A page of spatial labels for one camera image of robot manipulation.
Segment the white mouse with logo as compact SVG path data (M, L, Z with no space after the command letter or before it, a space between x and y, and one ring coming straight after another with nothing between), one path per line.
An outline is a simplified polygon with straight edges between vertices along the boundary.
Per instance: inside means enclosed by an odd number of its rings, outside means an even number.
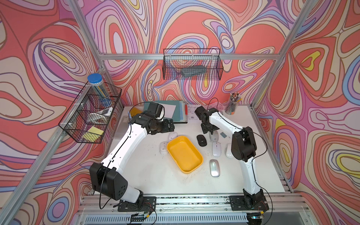
M169 136L168 136L168 141L170 142L170 141L174 140L174 139L177 138L177 137L178 137L178 133L177 133L177 132L170 132L170 133L169 133Z

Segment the grey white round mouse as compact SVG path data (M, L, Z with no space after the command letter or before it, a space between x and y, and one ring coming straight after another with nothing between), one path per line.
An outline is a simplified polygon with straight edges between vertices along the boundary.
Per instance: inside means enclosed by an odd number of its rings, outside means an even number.
M212 133L209 134L210 135L210 140L212 142L218 142L219 141L219 134L218 131L213 131Z

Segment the black mouse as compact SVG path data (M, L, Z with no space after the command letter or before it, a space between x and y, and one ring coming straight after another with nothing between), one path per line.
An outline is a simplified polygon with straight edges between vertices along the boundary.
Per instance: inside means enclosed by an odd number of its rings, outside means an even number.
M207 145L207 140L204 135L197 135L196 139L197 139L199 146L205 147Z

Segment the pale pink mouse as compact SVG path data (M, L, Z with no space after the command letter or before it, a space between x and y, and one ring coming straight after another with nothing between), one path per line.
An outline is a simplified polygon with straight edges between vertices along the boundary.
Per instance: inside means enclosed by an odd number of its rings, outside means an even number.
M226 146L226 156L228 158L234 158L233 154L232 154L232 148L231 148L231 144L228 143Z

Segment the yellow storage box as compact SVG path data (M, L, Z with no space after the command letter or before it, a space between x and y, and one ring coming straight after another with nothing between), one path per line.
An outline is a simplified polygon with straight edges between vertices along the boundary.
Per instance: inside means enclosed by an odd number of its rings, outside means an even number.
M203 164L202 154L186 136L171 140L167 151L184 174L192 173Z

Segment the silver mouse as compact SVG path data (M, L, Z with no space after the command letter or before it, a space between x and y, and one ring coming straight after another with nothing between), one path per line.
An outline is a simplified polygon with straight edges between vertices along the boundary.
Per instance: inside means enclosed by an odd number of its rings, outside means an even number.
M212 177L220 176L219 162L216 159L210 160L210 173Z

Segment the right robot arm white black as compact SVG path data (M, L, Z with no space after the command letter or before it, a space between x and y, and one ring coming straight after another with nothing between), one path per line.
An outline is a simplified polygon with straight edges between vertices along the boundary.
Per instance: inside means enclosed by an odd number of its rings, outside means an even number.
M249 209L263 201L263 189L257 182L255 158L257 144L254 132L250 127L243 127L224 117L217 109L204 109L202 106L195 111L201 121L203 133L221 130L232 138L231 153L240 162L241 172L244 179L244 203Z

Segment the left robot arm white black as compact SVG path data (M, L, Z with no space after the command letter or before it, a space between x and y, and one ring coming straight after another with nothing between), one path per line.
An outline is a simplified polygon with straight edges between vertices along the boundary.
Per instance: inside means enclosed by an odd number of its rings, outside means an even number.
M89 169L92 189L113 200L136 203L143 195L122 176L131 154L148 135L173 132L172 119L158 119L149 112L132 117L124 137L101 163L93 163Z

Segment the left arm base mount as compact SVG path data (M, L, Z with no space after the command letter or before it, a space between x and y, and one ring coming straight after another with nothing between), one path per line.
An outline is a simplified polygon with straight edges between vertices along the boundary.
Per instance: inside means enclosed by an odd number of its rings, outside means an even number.
M156 203L155 196L141 196L135 203L120 200L114 208L118 212L152 212L156 209Z

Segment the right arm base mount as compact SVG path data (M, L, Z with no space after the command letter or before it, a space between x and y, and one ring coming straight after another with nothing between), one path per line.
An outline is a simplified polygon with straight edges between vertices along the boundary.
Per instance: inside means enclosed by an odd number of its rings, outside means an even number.
M228 203L232 211L268 211L269 205L265 196L249 197L249 196L229 196Z

